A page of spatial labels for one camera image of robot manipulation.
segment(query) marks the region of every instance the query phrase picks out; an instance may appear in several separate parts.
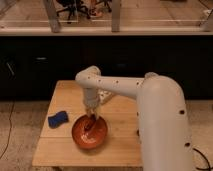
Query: black cable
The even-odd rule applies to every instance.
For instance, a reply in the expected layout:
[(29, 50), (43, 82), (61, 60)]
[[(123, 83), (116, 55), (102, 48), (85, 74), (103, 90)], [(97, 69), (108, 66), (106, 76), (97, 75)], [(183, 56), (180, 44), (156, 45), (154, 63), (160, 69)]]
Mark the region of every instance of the black cable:
[(207, 166), (208, 166), (207, 168), (196, 167), (196, 169), (197, 170), (204, 170), (204, 171), (211, 171), (211, 170), (213, 170), (213, 167), (211, 167), (210, 162), (207, 159), (207, 157), (201, 151), (199, 151), (198, 149), (193, 148), (193, 150), (196, 151), (197, 153), (199, 153), (203, 157), (203, 159), (206, 161)]
[(2, 152), (2, 154), (0, 155), (0, 160), (2, 159), (2, 157), (4, 156), (5, 152), (7, 151), (7, 148), (8, 148), (8, 145), (9, 145), (9, 142), (10, 142), (10, 134), (11, 134), (11, 130), (12, 130), (12, 121), (11, 121), (11, 117), (12, 117), (12, 113), (13, 113), (13, 109), (14, 109), (14, 106), (15, 106), (15, 102), (13, 102), (12, 104), (12, 108), (11, 108), (11, 111), (10, 111), (10, 116), (9, 116), (9, 123), (10, 123), (10, 129), (9, 129), (9, 135), (8, 135), (8, 138), (7, 138), (7, 144)]

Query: office chair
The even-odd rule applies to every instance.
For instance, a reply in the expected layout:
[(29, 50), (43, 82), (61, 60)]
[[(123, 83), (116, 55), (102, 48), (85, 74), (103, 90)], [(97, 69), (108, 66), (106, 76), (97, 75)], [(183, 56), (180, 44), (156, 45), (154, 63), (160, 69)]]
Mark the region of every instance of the office chair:
[(98, 4), (100, 4), (100, 3), (104, 3), (104, 6), (107, 6), (108, 11), (109, 11), (109, 12), (112, 12), (112, 9), (111, 9), (111, 7), (110, 7), (110, 5), (109, 5), (109, 2), (112, 2), (112, 0), (99, 0), (99, 1), (96, 3), (96, 5), (98, 5)]
[(65, 7), (62, 10), (56, 11), (57, 16), (59, 17), (59, 14), (64, 11), (69, 11), (67, 23), (70, 24), (69, 21), (71, 18), (71, 15), (75, 15), (75, 11), (79, 11), (86, 15), (87, 19), (90, 19), (89, 10), (88, 8), (83, 5), (83, 1), (81, 0), (56, 0), (59, 4), (61, 4), (63, 7)]

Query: gray floor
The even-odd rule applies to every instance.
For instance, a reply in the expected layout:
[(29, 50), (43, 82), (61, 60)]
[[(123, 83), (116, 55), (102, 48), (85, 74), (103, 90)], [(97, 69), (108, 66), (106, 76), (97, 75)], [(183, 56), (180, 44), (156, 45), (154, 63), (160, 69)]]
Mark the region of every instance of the gray floor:
[[(54, 0), (56, 9), (63, 8)], [(211, 0), (122, 0), (121, 26), (196, 26), (206, 17), (203, 13), (212, 8)], [(87, 20), (82, 14), (72, 18), (67, 24), (68, 13), (59, 19), (65, 27), (103, 27), (111, 25), (111, 13), (103, 5), (97, 6), (103, 17)], [(4, 12), (0, 12), (0, 26), (4, 27), (48, 27), (48, 19), (42, 0), (19, 0)]]
[[(1, 171), (51, 171), (50, 167), (32, 167), (31, 162), (49, 101), (0, 102), (0, 155), (7, 144), (11, 115), (9, 146), (0, 160)], [(187, 101), (189, 124), (194, 147), (200, 149), (213, 165), (213, 100)], [(205, 167), (195, 154), (196, 165)], [(140, 168), (63, 168), (65, 171), (141, 171)]]

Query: sponge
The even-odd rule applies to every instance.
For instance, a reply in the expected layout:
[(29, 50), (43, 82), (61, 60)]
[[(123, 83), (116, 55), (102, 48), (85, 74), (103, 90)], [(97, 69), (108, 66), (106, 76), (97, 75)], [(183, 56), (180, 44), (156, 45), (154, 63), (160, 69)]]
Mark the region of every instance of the sponge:
[(48, 123), (50, 128), (57, 128), (62, 123), (69, 122), (66, 111), (60, 111), (53, 116), (48, 117)]

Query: wooden table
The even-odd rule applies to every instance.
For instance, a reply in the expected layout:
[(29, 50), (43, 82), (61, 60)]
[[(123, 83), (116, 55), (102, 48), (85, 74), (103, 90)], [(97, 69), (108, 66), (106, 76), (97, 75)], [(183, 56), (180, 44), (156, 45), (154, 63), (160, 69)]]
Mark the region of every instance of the wooden table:
[(82, 89), (75, 81), (57, 83), (47, 117), (65, 110), (69, 122), (51, 129), (46, 117), (33, 166), (141, 166), (136, 102), (116, 95), (102, 105), (101, 116), (108, 124), (107, 139), (97, 149), (84, 151), (71, 136), (73, 123), (85, 114), (82, 99)]

